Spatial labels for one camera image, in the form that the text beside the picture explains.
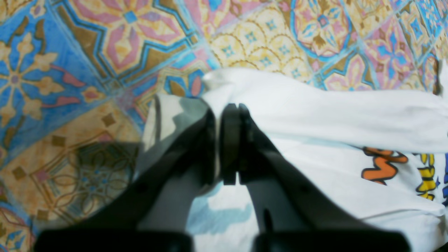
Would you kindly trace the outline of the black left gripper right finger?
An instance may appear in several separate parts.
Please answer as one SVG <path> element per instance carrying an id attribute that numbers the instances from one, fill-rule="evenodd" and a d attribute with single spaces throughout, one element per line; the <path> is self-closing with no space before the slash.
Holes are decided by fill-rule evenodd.
<path id="1" fill-rule="evenodd" d="M 226 105 L 220 123 L 225 185 L 245 185 L 259 234 L 253 252 L 409 252 L 402 233 L 378 229 L 342 210 L 288 162 L 244 104 Z"/>

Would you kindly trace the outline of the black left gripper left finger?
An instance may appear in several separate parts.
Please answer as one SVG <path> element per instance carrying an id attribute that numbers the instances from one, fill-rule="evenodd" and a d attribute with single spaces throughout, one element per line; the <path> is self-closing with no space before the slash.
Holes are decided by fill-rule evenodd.
<path id="1" fill-rule="evenodd" d="M 37 252 L 193 252 L 191 205 L 215 179 L 215 117 L 199 98 L 157 98 L 155 132 L 138 176 L 110 204 L 66 228 L 42 231 Z"/>

